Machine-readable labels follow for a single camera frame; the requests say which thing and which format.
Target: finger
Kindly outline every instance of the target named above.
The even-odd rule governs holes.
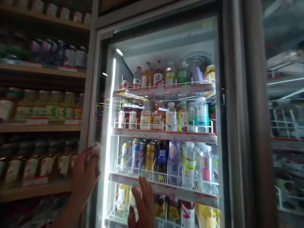
[[[136,227],[135,212],[134,212],[134,208],[132,206],[130,206],[130,208],[129,208],[128,227],[130,227],[130,228]]]
[[[136,187],[132,187],[131,191],[135,198],[136,207],[137,207],[137,211],[138,211],[138,217],[143,218],[144,212],[145,212],[145,205],[143,203],[142,197],[140,196],[140,192],[138,191],[138,189]]]

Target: refrigerator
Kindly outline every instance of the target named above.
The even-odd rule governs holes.
[[[101,176],[85,227],[126,227],[139,176],[157,227],[231,227],[226,15],[218,1],[167,2],[94,23],[88,145],[101,143]]]

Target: store shelf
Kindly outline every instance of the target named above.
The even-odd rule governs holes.
[[[112,135],[131,136],[131,137],[139,137],[139,138],[153,138],[153,139],[162,139],[162,140],[217,143],[216,135],[211,133],[112,128]]]
[[[36,196],[44,196],[56,193],[71,192],[71,182],[58,182],[35,187],[13,188],[0,190],[0,202],[9,202],[32,198]]]
[[[46,68],[46,67],[36,67],[36,66],[27,66],[27,65],[22,65],[22,64],[10,64],[10,63],[0,63],[0,70],[12,71],[12,72],[34,73],[34,74],[42,74],[42,75],[68,76],[68,77],[77,77],[77,78],[86,77],[86,73],[83,73],[83,72],[58,70],[58,69],[52,69],[52,68]]]
[[[54,17],[54,16],[48,16],[48,15],[45,15],[45,14],[42,14],[42,13],[39,13],[39,12],[33,12],[33,11],[30,11],[30,10],[19,9],[18,7],[14,7],[14,6],[0,5],[0,11],[7,12],[11,15],[30,18],[30,19],[35,20],[35,21],[50,22],[50,23],[61,25],[61,26],[68,26],[68,27],[71,27],[71,28],[90,31],[90,26],[84,25],[82,23],[75,23],[75,22],[70,21],[70,20],[65,20],[65,19]]]
[[[0,124],[0,132],[81,131],[81,125]]]
[[[272,138],[274,150],[304,152],[304,141],[293,138]]]
[[[154,175],[154,177],[152,177],[149,173],[145,173],[144,175],[147,178],[147,181],[152,184],[152,189],[155,192],[158,192],[166,196],[183,199],[189,202],[204,204],[214,208],[219,207],[219,203],[218,203],[219,198],[214,194],[205,194],[198,192],[196,187],[193,190],[191,190],[187,188],[166,184],[165,182],[167,176],[165,176],[165,178],[162,181],[160,181],[157,177],[157,174]],[[113,181],[124,185],[139,187],[137,175],[130,174],[122,169],[118,169],[117,173],[110,173],[109,181]]]

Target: fluorescent light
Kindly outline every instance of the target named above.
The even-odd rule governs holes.
[[[120,55],[120,56],[124,56],[123,53],[117,48],[116,52]]]
[[[111,92],[112,95],[114,92],[114,85],[115,85],[115,76],[116,76],[116,59],[113,59],[113,69],[112,69],[112,83],[111,83]],[[109,104],[109,114],[108,114],[108,133],[107,133],[107,145],[106,145],[106,153],[105,153],[105,169],[104,169],[104,198],[103,198],[103,205],[102,205],[102,217],[106,218],[108,215],[107,203],[108,203],[108,187],[109,187],[109,164],[110,164],[110,143],[111,143],[111,136],[112,136],[112,107],[113,107],[113,99],[110,99]]]

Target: wooden shelf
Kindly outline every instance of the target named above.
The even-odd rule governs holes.
[[[68,26],[76,29],[82,29],[86,31],[90,31],[90,26],[84,25],[81,23],[75,23],[73,21],[57,18],[54,16],[48,16],[39,12],[33,12],[30,10],[25,10],[25,9],[20,9],[16,6],[6,6],[6,5],[0,5],[0,10],[1,11],[6,11],[10,14],[15,14],[15,15],[20,15],[20,16],[25,16],[29,17],[38,21],[46,21],[46,22],[51,22],[55,24],[59,24],[62,26]]]
[[[0,191],[0,202],[10,202],[14,200],[27,199],[36,196],[44,196],[71,191],[72,183],[70,181],[35,187],[6,189]]]
[[[0,63],[0,69],[6,71],[19,71],[19,72],[27,72],[27,73],[35,73],[35,74],[58,75],[58,76],[68,76],[68,77],[77,77],[77,78],[86,77],[86,73],[83,72],[57,70],[46,67],[34,67],[34,66],[31,67],[20,64]]]
[[[28,125],[28,124],[0,124],[0,132],[50,132],[50,131],[81,131],[81,125]]]

